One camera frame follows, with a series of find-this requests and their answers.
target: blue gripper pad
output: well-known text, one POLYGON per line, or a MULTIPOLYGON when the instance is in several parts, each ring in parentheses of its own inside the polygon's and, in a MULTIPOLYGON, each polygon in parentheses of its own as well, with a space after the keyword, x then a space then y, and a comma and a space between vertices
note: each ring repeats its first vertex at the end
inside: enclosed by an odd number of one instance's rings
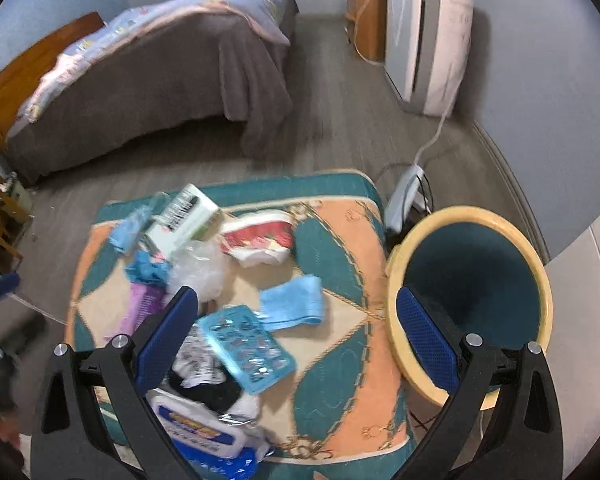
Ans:
POLYGON ((458 357, 424 307, 405 286, 398 291, 395 309, 424 371, 437 387, 449 395, 454 394, 460 385, 458 357))
POLYGON ((138 354, 136 389, 141 395, 157 388, 198 318, 198 296, 183 286, 159 314, 147 317, 133 335, 138 354))

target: gray blanket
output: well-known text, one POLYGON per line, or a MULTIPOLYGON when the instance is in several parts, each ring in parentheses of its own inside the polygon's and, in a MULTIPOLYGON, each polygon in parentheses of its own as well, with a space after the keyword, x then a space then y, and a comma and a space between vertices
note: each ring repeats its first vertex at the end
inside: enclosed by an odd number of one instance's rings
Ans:
MULTIPOLYGON (((297 12, 288 0, 280 25, 288 38, 297 12)), ((20 118, 8 133, 7 158, 32 184, 135 137, 215 115, 246 121, 242 150, 258 156, 291 110, 287 50, 238 15, 184 17, 92 66, 36 122, 20 118)))

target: baseboard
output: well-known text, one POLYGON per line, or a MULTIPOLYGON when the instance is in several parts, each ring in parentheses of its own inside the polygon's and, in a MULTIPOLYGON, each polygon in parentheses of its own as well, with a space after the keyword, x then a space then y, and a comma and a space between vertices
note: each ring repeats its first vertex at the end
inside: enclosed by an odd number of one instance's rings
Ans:
POLYGON ((511 168, 507 163, 507 159, 504 158, 496 143, 493 142, 493 139, 491 139, 490 135, 480 125, 480 123, 468 119, 465 119, 465 121, 469 124, 472 130, 476 133, 477 137, 480 139, 480 142, 487 149, 491 159, 496 165, 496 168, 498 168, 498 171, 502 175, 513 197, 513 200, 516 202, 516 207, 520 212, 520 216, 525 223, 526 234, 529 238, 529 241, 536 250, 536 253, 538 253, 540 256, 542 263, 546 265, 551 260, 551 257, 549 256, 549 249, 546 246, 544 237, 542 236, 540 227, 536 221, 536 216, 534 215, 531 206, 529 205, 529 202, 527 201, 526 196, 520 187, 520 184, 511 171, 511 168))

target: purple package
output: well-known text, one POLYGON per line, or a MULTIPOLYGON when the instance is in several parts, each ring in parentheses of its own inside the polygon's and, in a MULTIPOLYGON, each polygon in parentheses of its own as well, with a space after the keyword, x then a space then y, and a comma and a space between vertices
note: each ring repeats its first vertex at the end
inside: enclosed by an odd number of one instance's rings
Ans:
POLYGON ((143 283, 131 283, 131 297, 126 316, 112 337, 117 334, 132 335, 149 314, 155 314, 164 308, 163 297, 163 288, 143 283))

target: wooden headboard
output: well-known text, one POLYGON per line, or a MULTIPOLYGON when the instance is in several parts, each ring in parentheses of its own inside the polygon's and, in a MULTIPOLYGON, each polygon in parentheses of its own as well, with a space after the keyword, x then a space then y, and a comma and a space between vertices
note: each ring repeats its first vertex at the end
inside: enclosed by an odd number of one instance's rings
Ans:
POLYGON ((0 72, 0 149, 22 103, 38 87, 40 78, 56 65, 58 55, 74 41, 102 28, 97 12, 91 12, 58 28, 25 50, 0 72))

